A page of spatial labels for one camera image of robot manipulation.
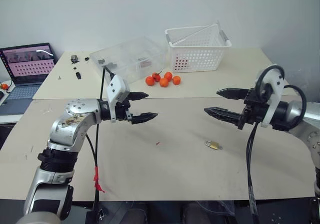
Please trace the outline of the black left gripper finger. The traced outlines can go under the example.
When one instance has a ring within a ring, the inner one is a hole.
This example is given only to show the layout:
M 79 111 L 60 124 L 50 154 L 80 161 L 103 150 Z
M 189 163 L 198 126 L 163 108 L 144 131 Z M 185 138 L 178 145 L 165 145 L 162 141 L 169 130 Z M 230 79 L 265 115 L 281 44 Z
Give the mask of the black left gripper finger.
M 155 118 L 158 115 L 158 113 L 152 113 L 152 112 L 147 112 L 147 113 L 141 113 L 140 115 L 137 116 L 132 116 L 131 123 L 134 124 L 140 124 L 144 122 L 148 122 Z
M 128 95 L 128 100 L 137 101 L 147 98 L 149 95 L 144 92 L 130 92 Z

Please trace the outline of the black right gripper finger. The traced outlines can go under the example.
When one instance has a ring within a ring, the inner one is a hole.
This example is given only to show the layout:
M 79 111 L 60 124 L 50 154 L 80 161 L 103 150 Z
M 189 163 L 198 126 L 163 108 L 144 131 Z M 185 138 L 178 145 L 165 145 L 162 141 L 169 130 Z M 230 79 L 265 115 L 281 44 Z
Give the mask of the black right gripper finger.
M 224 88 L 216 92 L 217 95 L 231 100 L 244 100 L 250 91 L 242 88 Z
M 243 124 L 240 123 L 241 114 L 239 113 L 231 112 L 219 107 L 204 108 L 204 112 L 218 120 L 232 123 L 237 127 L 243 127 Z

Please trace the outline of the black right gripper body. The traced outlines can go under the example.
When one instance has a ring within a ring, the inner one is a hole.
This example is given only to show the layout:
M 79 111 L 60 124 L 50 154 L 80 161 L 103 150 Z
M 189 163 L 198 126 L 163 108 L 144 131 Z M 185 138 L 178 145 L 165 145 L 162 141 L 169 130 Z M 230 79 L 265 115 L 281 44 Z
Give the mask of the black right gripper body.
M 262 122 L 269 105 L 257 98 L 255 89 L 242 89 L 240 99 L 244 100 L 245 108 L 238 120 L 238 129 L 242 130 L 245 123 L 253 124 L 255 122 Z

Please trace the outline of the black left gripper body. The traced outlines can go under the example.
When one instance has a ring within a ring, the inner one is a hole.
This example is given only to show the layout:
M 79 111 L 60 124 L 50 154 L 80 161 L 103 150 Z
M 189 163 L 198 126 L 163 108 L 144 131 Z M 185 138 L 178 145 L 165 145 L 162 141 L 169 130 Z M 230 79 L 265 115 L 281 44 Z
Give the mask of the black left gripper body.
M 132 121 L 133 116 L 129 111 L 130 105 L 130 98 L 131 98 L 131 92 L 127 95 L 127 97 L 122 101 L 118 101 L 115 106 L 115 114 L 116 119 L 119 121 Z

